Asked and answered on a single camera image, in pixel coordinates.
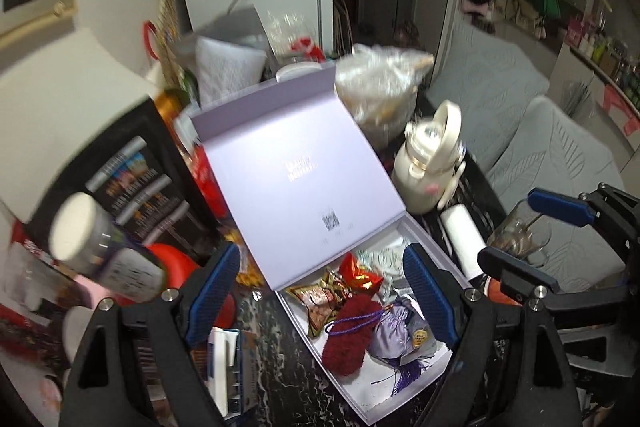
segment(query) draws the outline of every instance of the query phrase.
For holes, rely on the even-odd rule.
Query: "white roll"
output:
[[[453,248],[455,248],[462,271],[471,280],[481,275],[478,252],[486,247],[478,227],[464,204],[456,204],[440,214],[442,223]]]

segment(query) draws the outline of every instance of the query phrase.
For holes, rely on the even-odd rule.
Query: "sofa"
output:
[[[548,80],[517,45],[465,22],[452,30],[447,60],[426,92],[462,110],[461,140],[509,212],[534,187],[578,196],[604,182],[624,189],[610,150],[544,96]],[[568,292],[584,291],[624,269],[590,227],[551,220],[541,270]]]

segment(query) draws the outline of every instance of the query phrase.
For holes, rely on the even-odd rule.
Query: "red fuzzy fabric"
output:
[[[336,320],[348,319],[359,315],[368,315],[381,309],[382,306],[372,301],[369,295],[359,293],[345,302],[335,318]],[[371,320],[371,318],[337,323],[330,331],[348,330]],[[359,370],[362,367],[365,351],[369,346],[371,335],[377,323],[378,321],[374,321],[351,333],[329,335],[322,350],[322,364],[324,367],[342,377],[351,375]]]

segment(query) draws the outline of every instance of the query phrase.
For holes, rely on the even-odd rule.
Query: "cream thermos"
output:
[[[431,119],[410,122],[396,155],[391,179],[411,214],[442,210],[465,169],[465,147],[458,141],[462,115],[449,100]]]

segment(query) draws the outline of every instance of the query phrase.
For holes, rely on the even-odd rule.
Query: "cardboard box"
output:
[[[212,328],[207,346],[207,388],[228,424],[258,404],[256,335]]]
[[[231,214],[270,287],[322,367],[326,334],[306,336],[306,310],[284,290],[318,280],[356,247],[407,237],[435,263],[468,282],[407,214],[401,198],[334,91],[334,68],[267,82],[193,119]],[[327,370],[368,425],[434,382],[451,353],[441,345],[431,366],[391,397],[394,372],[372,359],[349,378]]]

